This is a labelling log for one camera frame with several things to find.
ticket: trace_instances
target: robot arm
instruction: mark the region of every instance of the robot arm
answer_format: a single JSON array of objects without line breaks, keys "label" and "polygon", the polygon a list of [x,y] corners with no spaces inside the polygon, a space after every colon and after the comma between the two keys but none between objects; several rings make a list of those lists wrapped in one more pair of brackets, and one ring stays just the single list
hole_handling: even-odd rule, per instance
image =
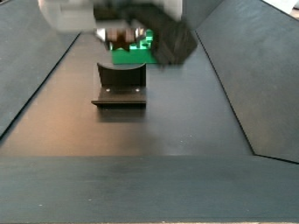
[{"label": "robot arm", "polygon": [[124,30],[137,21],[153,31],[150,51],[161,65],[181,64],[197,45],[187,24],[177,19],[181,4],[183,0],[38,0],[41,13],[60,32]]}]

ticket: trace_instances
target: black surface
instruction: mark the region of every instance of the black surface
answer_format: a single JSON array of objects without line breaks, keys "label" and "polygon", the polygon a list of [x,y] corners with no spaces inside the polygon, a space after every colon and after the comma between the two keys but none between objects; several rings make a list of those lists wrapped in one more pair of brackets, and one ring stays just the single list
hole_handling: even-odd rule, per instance
[{"label": "black surface", "polygon": [[225,0],[197,33],[255,153],[299,162],[297,20]]},{"label": "black surface", "polygon": [[2,157],[0,222],[297,222],[299,167],[260,157]]},{"label": "black surface", "polygon": [[183,0],[181,18],[188,23],[192,30],[196,30],[209,16],[212,11],[217,8],[223,0]]},{"label": "black surface", "polygon": [[0,136],[61,59],[77,33],[57,33],[37,1],[0,7]]},{"label": "black surface", "polygon": [[113,67],[96,38],[80,35],[1,141],[0,156],[251,155],[200,46],[180,67],[146,65],[145,109],[89,103],[98,98],[98,61]]}]

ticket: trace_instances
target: green object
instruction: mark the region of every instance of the green object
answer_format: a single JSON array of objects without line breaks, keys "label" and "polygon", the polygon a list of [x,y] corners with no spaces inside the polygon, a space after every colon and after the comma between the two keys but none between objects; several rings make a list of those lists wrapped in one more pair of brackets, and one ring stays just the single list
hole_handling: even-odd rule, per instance
[{"label": "green object", "polygon": [[153,32],[145,32],[145,39],[140,41],[140,47],[136,44],[129,46],[129,52],[124,49],[116,49],[112,52],[113,64],[156,64],[156,60],[150,54],[150,44],[153,41]]}]

